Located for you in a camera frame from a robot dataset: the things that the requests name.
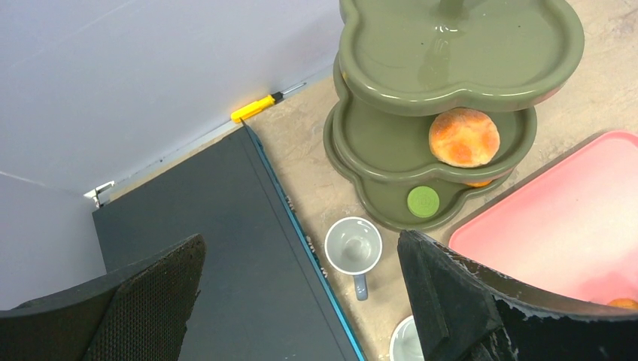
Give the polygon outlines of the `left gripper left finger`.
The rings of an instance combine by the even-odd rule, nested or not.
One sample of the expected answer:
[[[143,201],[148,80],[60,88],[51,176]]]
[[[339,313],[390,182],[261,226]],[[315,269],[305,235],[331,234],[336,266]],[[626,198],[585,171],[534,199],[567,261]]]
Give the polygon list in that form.
[[[206,243],[159,253],[1,312],[3,360],[177,360]]]

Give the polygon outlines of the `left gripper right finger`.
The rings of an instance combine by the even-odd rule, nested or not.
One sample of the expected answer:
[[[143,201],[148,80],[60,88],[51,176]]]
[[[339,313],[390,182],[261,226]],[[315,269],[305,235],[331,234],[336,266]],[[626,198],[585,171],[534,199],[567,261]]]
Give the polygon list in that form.
[[[423,232],[397,253],[427,360],[635,360],[637,313],[541,290]]]

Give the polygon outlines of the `green macaron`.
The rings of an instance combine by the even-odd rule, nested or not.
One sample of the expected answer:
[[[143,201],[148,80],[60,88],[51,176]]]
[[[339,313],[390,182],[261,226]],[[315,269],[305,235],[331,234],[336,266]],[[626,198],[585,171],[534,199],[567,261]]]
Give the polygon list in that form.
[[[406,199],[408,210],[420,218],[432,217],[440,207],[439,194],[431,187],[418,186],[411,189]]]

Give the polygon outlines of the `orange egg tart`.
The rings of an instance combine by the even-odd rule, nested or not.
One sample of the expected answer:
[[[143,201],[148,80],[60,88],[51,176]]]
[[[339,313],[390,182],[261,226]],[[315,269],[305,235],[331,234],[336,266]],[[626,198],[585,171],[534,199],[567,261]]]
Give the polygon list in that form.
[[[467,185],[468,187],[480,188],[480,187],[486,187],[487,185],[493,183],[493,181],[494,180],[485,180],[480,182],[464,182],[463,184]]]

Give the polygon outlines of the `pink serving tray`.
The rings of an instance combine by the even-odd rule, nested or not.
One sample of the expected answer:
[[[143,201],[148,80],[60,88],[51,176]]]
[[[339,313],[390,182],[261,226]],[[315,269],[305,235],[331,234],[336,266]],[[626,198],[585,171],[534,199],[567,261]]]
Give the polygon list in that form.
[[[449,246],[562,296],[636,299],[636,134],[597,137],[462,225]]]

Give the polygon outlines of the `chocolate chip cookie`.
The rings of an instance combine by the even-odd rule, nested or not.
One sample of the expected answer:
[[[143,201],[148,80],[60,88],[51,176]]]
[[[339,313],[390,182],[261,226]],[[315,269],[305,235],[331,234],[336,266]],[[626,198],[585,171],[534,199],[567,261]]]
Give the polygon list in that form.
[[[625,308],[630,310],[638,309],[638,301],[631,298],[617,298],[607,303],[608,306],[616,308]]]

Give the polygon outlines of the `round bread bun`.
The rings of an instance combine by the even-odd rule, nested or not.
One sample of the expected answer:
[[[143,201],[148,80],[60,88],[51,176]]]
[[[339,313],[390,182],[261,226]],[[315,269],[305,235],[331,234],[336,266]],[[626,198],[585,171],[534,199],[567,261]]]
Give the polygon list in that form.
[[[455,108],[437,115],[428,133],[430,152],[459,168],[487,165],[500,149],[500,133],[485,113]]]

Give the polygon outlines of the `green three-tier stand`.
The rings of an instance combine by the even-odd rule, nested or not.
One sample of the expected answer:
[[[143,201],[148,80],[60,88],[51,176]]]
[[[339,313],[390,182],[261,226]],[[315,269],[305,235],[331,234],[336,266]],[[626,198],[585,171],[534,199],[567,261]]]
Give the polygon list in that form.
[[[502,184],[531,149],[535,106],[577,69],[584,29],[566,1],[342,1],[333,66],[338,101],[324,126],[334,169],[365,212],[386,228],[433,229],[464,203]],[[486,113],[500,133],[487,164],[459,168],[431,152],[435,117],[455,108]],[[486,187],[464,182],[494,180]],[[407,207],[409,191],[433,188],[435,215]]]

